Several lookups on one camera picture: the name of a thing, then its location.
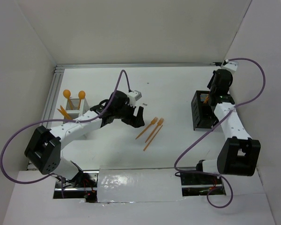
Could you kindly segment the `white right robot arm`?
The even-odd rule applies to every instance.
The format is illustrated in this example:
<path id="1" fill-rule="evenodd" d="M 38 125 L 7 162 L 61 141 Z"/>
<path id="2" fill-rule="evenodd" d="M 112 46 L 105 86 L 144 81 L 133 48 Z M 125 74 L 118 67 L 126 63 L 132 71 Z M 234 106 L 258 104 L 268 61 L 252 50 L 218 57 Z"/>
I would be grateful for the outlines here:
<path id="1" fill-rule="evenodd" d="M 235 108 L 235 101 L 229 94 L 233 82 L 232 73 L 226 69 L 213 71 L 209 81 L 208 97 L 198 104 L 207 119 L 206 129 L 220 125 L 225 143 L 215 160 L 200 160 L 196 165 L 195 179 L 205 184 L 211 174 L 251 177 L 255 173 L 261 144 L 246 132 Z"/>

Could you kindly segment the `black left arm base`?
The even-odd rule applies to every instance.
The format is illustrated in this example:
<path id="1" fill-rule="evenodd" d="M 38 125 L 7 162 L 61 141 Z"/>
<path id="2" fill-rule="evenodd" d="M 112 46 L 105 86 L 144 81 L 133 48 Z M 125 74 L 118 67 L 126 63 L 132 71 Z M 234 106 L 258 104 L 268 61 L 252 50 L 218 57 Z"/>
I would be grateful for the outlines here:
<path id="1" fill-rule="evenodd" d="M 75 180 L 54 175 L 56 183 L 53 199 L 81 199 L 87 203 L 97 202 L 99 171 L 83 171 Z"/>

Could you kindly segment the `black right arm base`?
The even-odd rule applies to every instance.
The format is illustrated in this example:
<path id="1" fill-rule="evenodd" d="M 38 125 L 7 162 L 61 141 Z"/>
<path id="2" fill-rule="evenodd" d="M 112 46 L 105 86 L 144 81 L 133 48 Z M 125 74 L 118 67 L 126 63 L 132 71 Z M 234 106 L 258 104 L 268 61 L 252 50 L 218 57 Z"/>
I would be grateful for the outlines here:
<path id="1" fill-rule="evenodd" d="M 211 195 L 225 195 L 222 180 L 215 176 L 184 172 L 176 172 L 175 176 L 180 178 L 183 197 L 207 195 L 212 189 Z"/>

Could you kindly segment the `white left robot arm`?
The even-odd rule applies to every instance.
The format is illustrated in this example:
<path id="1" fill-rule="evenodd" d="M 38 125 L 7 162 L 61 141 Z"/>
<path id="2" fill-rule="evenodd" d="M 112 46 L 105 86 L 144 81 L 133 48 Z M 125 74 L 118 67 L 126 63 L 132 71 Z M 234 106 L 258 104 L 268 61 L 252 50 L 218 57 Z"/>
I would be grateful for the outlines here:
<path id="1" fill-rule="evenodd" d="M 134 114 L 136 102 L 141 97 L 142 94 L 136 90 L 127 94 L 118 90 L 109 99 L 91 107 L 75 123 L 68 122 L 50 129 L 39 126 L 24 155 L 43 175 L 53 173 L 64 178 L 72 187 L 78 187 L 91 178 L 76 163 L 62 157 L 61 151 L 70 142 L 112 123 L 115 119 L 134 128 L 144 126 L 144 108 L 139 106 L 137 114 Z"/>

